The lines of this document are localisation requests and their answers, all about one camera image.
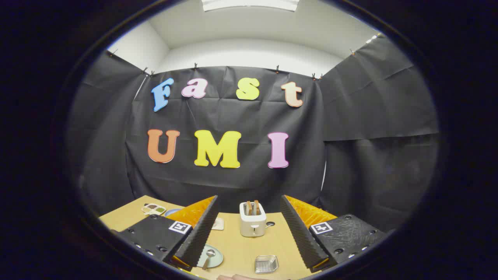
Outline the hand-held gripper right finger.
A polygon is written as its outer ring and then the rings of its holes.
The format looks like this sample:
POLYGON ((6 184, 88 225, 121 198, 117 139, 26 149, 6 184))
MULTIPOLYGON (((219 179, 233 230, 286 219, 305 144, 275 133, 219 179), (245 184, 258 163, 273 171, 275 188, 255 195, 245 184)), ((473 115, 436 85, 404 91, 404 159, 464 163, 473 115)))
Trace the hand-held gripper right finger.
POLYGON ((335 216, 288 195, 280 210, 311 273, 356 258, 387 236, 355 215, 335 216))

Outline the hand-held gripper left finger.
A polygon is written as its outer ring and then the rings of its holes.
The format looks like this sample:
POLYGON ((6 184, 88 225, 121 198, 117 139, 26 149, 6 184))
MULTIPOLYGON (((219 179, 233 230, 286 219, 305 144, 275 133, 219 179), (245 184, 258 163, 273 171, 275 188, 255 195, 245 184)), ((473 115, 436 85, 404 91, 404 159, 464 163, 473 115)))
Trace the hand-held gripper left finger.
POLYGON ((166 217, 150 209, 146 218, 112 232, 150 258, 191 271, 198 264, 217 215, 215 195, 166 217))

